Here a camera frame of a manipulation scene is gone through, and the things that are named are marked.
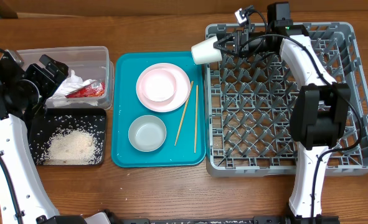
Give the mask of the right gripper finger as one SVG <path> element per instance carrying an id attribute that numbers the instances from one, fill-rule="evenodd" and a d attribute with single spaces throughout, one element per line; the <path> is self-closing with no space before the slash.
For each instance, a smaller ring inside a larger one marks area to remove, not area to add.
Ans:
<path id="1" fill-rule="evenodd" d="M 215 49 L 224 49 L 227 42 L 233 41 L 235 39 L 235 33 L 229 33 L 220 39 L 217 39 L 213 43 Z"/>
<path id="2" fill-rule="evenodd" d="M 230 50 L 228 48 L 225 48 L 219 44 L 214 44 L 214 48 L 217 49 L 217 50 L 220 50 L 222 54 L 229 54 L 229 55 L 233 55 L 235 57 L 238 57 L 238 52 L 237 52 L 237 49 L 234 48 L 233 50 Z"/>

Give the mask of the white napkin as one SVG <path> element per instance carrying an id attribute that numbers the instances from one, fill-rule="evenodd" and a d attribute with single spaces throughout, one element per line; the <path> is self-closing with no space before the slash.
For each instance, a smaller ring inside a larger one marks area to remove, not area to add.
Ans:
<path id="1" fill-rule="evenodd" d="M 68 95 L 69 93 L 77 91 L 78 89 L 85 87 L 95 81 L 96 80 L 93 79 L 83 80 L 81 77 L 75 74 L 74 70 L 72 70 L 70 72 L 70 76 L 61 83 L 56 92 L 50 98 L 51 99 L 66 98 L 66 95 Z"/>

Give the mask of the small white cup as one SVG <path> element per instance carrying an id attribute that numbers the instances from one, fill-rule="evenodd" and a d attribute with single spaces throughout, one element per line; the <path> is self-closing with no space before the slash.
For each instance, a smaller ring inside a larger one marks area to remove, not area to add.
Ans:
<path id="1" fill-rule="evenodd" d="M 192 58 L 196 65 L 222 61 L 221 51 L 214 47 L 217 41 L 218 38 L 213 36 L 191 47 Z"/>

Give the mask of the red snack wrapper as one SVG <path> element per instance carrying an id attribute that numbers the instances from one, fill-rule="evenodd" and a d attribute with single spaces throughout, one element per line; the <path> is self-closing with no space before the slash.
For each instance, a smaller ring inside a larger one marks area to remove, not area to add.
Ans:
<path id="1" fill-rule="evenodd" d="M 105 93 L 105 83 L 95 81 L 65 95 L 66 98 L 88 98 L 102 96 Z"/>

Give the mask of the wooden chopstick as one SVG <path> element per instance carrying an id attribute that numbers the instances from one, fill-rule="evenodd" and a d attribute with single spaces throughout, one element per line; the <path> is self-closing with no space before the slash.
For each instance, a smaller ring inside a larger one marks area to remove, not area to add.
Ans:
<path id="1" fill-rule="evenodd" d="M 185 105 L 184 105 L 184 109 L 183 109 L 183 112 L 182 112 L 182 116 L 181 116 L 181 120 L 180 120 L 180 123 L 179 123 L 178 130 L 177 130 L 177 135 L 176 135 L 176 140 L 174 142 L 174 146 L 177 145 L 179 135 L 181 133 L 182 124 L 183 124 L 183 121 L 184 121 L 184 117 L 186 115 L 186 110 L 187 110 L 187 106 L 188 106 L 189 99 L 190 99 L 190 96 L 191 96 L 193 85 L 194 85 L 194 81 L 191 81 L 191 86 L 190 86 L 190 89 L 189 89 L 189 95 L 188 95 L 187 100 L 186 100 Z"/>
<path id="2" fill-rule="evenodd" d="M 198 122 L 199 86 L 196 85 L 196 107 L 195 107 L 195 127 L 194 127 L 194 153 L 197 152 L 197 122 Z"/>

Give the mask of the pink plate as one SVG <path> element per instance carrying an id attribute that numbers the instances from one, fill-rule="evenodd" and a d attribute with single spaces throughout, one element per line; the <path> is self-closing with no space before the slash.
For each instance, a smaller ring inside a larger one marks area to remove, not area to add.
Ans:
<path id="1" fill-rule="evenodd" d="M 146 99 L 142 91 L 139 89 L 139 81 L 141 77 L 147 71 L 155 69 L 155 68 L 166 69 L 167 71 L 171 72 L 175 76 L 175 79 L 176 79 L 176 83 L 177 83 L 176 93 L 174 94 L 172 98 L 164 102 L 153 102 L 153 101 Z M 147 109 L 151 111 L 159 112 L 159 113 L 167 113 L 167 112 L 178 109 L 180 106 L 182 106 L 186 102 L 187 97 L 189 95 L 190 86 L 191 86 L 191 83 L 189 81 L 189 77 L 187 76 L 187 73 L 183 69 L 181 69 L 180 67 L 172 63 L 156 63 L 142 71 L 141 75 L 139 76 L 136 82 L 136 94 L 137 94 L 139 101 Z"/>

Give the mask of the small pink bowl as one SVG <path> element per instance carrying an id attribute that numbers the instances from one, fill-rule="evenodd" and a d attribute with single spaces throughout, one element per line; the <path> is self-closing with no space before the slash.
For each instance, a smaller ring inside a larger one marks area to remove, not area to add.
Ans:
<path id="1" fill-rule="evenodd" d="M 144 97 L 153 102 L 164 102 L 176 93 L 175 76 L 162 68 L 147 71 L 139 81 L 139 89 Z"/>

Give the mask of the grey bowl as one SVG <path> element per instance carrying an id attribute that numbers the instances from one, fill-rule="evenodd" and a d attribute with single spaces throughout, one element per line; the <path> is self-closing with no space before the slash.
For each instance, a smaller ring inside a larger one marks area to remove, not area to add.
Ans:
<path id="1" fill-rule="evenodd" d="M 138 151 L 152 152 L 165 142 L 167 129 L 164 122 L 153 115 L 136 118 L 128 130 L 130 144 Z"/>

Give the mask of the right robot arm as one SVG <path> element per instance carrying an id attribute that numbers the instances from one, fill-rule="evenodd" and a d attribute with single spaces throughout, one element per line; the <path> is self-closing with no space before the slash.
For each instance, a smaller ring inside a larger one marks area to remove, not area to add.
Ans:
<path id="1" fill-rule="evenodd" d="M 264 32 L 234 32 L 214 38 L 218 53 L 244 58 L 251 53 L 274 52 L 286 62 L 300 90 L 291 112 L 290 135 L 298 145 L 295 186 L 289 200 L 293 218 L 322 222 L 321 192 L 329 157 L 343 136 L 351 90 L 338 83 L 323 67 L 311 45 L 309 32 L 290 17 L 288 2 L 268 5 Z"/>

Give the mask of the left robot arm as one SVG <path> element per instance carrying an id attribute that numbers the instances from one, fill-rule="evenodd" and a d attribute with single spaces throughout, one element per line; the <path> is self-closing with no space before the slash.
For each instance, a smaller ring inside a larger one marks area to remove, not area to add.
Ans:
<path id="1" fill-rule="evenodd" d="M 61 215 L 45 192 L 29 149 L 27 126 L 68 77 L 47 55 L 26 70 L 19 54 L 0 49 L 0 209 L 3 223 L 113 223 L 108 210 L 88 218 Z"/>

